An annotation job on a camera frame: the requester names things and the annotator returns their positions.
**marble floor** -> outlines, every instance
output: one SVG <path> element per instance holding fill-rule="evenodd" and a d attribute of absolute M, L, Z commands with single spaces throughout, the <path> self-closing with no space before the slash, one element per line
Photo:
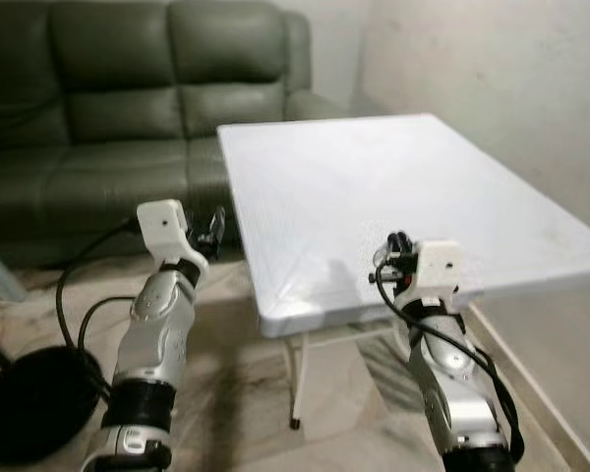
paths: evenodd
<path fill-rule="evenodd" d="M 146 257 L 107 259 L 76 274 L 67 288 L 72 332 L 97 300 L 140 291 L 151 269 Z M 13 356 L 57 344 L 53 307 L 56 271 L 25 271 L 29 298 L 0 304 L 0 343 Z M 110 378 L 128 307 L 96 314 L 88 348 Z M 314 333 L 333 337 L 345 326 Z M 291 385 L 283 343 L 262 339 L 244 262 L 216 265 L 201 287 L 197 320 L 188 340 L 188 366 L 174 411 L 172 470 L 439 471 L 443 470 L 422 412 L 418 388 L 404 367 L 406 353 L 386 337 L 315 348 L 305 385 L 302 428 L 288 427 Z M 518 471 L 571 468 L 519 400 L 527 453 Z M 0 471 L 77 470 L 103 412 L 67 446 L 42 462 Z"/>

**white wall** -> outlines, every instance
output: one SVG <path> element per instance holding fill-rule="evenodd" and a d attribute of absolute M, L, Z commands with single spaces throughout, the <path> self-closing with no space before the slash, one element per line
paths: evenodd
<path fill-rule="evenodd" d="M 313 35 L 313 90 L 349 108 L 372 0 L 270 0 L 305 15 Z"/>
<path fill-rule="evenodd" d="M 373 0 L 358 102 L 430 111 L 590 225 L 590 0 Z"/>
<path fill-rule="evenodd" d="M 364 43 L 359 108 L 439 115 L 590 225 L 590 0 L 373 0 Z M 486 314 L 590 450 L 590 287 Z"/>

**green leather sofa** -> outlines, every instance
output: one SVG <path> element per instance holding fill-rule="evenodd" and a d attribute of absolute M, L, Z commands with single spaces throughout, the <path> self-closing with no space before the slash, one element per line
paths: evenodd
<path fill-rule="evenodd" d="M 310 87 L 306 20 L 266 3 L 0 1 L 0 256 L 66 261 L 165 198 L 224 205 L 235 244 L 216 128 L 343 116 Z"/>

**sofa backrest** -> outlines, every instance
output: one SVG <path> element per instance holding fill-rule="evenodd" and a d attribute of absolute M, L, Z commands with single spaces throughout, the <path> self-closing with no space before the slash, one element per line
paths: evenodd
<path fill-rule="evenodd" d="M 309 87 L 306 21 L 266 3 L 0 1 L 0 148 L 210 136 Z"/>

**sofa armrest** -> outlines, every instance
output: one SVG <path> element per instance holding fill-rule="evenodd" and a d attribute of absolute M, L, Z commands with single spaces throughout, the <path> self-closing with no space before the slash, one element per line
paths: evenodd
<path fill-rule="evenodd" d="M 298 90 L 286 98 L 286 121 L 347 118 L 347 112 L 309 90 Z"/>

